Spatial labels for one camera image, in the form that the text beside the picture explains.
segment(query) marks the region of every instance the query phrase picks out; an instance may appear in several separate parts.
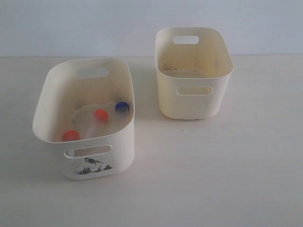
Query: cream plastic bin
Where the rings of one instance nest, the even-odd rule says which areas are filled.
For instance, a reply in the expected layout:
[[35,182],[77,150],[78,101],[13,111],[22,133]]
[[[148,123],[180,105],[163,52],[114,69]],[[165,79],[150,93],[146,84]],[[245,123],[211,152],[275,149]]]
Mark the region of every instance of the cream plastic bin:
[[219,32],[176,27],[157,33],[156,68],[161,112],[174,119],[205,119],[218,113],[233,64]]
[[[107,74],[98,74],[106,69]],[[127,102],[129,116],[117,124],[115,104]],[[106,106],[107,134],[63,142],[70,129],[85,127],[85,114]],[[45,80],[33,121],[34,134],[45,141],[61,162],[63,173],[74,180],[120,173],[134,159],[134,91],[129,68],[122,60],[97,58],[63,62]]]

